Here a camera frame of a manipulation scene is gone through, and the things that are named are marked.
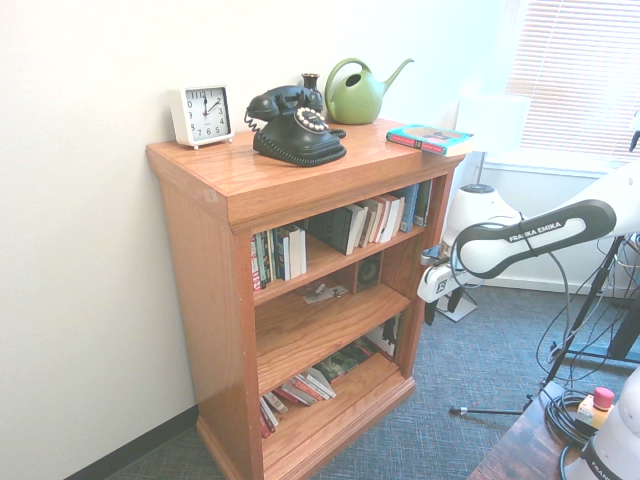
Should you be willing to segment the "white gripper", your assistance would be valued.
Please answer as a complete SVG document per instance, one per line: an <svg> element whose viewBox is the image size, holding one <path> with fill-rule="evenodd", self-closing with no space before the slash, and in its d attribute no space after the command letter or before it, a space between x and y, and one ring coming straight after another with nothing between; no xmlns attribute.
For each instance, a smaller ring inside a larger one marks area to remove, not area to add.
<svg viewBox="0 0 640 480"><path fill-rule="evenodd" d="M426 267L419 282L417 294L425 301L424 322L431 326L435 318L435 303L442 296L459 287L455 277L462 275L462 269L456 269L449 262L435 262ZM461 299L460 291L448 296L447 311L454 313Z"/></svg>

